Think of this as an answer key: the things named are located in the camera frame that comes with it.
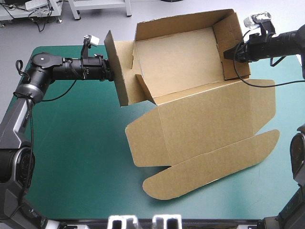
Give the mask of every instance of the cardboard box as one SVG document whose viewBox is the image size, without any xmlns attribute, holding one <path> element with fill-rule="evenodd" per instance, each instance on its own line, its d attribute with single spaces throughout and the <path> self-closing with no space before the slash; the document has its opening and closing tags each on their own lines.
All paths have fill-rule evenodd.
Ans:
<svg viewBox="0 0 305 229">
<path fill-rule="evenodd" d="M 274 88 L 236 78 L 223 52 L 242 32 L 233 10 L 141 22 L 135 40 L 105 39 L 121 106 L 149 100 L 156 108 L 126 127 L 136 166 L 171 166 L 146 179 L 144 191 L 172 199 L 253 166 L 273 150 L 277 130 L 255 135 L 275 114 Z M 247 63 L 237 63 L 250 80 Z"/>
</svg>

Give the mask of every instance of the white cart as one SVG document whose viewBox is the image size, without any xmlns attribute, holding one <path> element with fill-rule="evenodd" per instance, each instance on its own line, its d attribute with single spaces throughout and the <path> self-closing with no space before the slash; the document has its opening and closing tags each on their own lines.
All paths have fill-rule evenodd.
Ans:
<svg viewBox="0 0 305 229">
<path fill-rule="evenodd" d="M 80 19 L 80 10 L 126 7 L 127 16 L 132 15 L 130 0 L 69 0 L 75 19 Z"/>
</svg>

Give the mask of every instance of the green table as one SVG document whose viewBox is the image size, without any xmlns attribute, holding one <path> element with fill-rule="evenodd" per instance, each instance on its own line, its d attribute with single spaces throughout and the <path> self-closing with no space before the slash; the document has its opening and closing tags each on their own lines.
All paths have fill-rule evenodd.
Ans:
<svg viewBox="0 0 305 229">
<path fill-rule="evenodd" d="M 79 57 L 81 46 L 36 48 Z M 92 48 L 106 54 L 104 46 Z M 269 61 L 251 64 L 252 78 L 277 83 L 300 79 L 295 56 L 275 68 Z M 71 82 L 57 81 L 45 98 L 64 92 Z M 142 102 L 121 108 L 111 82 L 77 82 L 62 99 L 36 105 L 36 167 L 27 199 L 49 218 L 107 218 L 111 214 L 178 213 L 184 218 L 260 219 L 277 215 L 297 190 L 292 179 L 289 145 L 305 122 L 305 85 L 276 89 L 277 112 L 262 130 L 279 129 L 278 144 L 261 164 L 220 179 L 177 199 L 161 201 L 146 195 L 142 182 L 164 169 L 133 164 L 125 127 L 154 107 Z"/>
</svg>

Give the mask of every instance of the gray floor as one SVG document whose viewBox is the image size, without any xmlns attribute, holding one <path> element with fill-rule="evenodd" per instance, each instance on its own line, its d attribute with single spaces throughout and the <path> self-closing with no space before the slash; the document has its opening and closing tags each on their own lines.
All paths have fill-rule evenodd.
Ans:
<svg viewBox="0 0 305 229">
<path fill-rule="evenodd" d="M 63 24 L 48 24 L 38 32 L 30 21 L 15 22 L 0 29 L 0 121 L 8 107 L 12 92 L 20 79 L 15 61 L 28 61 L 32 50 L 38 46 L 80 45 L 83 35 L 92 34 L 103 41 L 108 30 L 116 40 L 132 40 L 136 23 L 160 17 L 208 10 L 233 8 L 242 20 L 255 12 L 268 11 L 278 33 L 297 30 L 305 23 L 304 0 L 183 0 L 175 3 L 142 0 L 132 3 L 132 17 L 126 17 L 124 8 L 88 10 L 81 12 L 76 21 L 68 3 L 64 3 Z"/>
</svg>

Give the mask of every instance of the power strip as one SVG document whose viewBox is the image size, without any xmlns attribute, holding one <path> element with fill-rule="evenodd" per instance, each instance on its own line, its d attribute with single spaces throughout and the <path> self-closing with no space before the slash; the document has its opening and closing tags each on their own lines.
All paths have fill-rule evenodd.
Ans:
<svg viewBox="0 0 305 229">
<path fill-rule="evenodd" d="M 48 0 L 31 0 L 25 3 L 26 10 L 34 10 L 39 7 L 48 5 Z"/>
</svg>

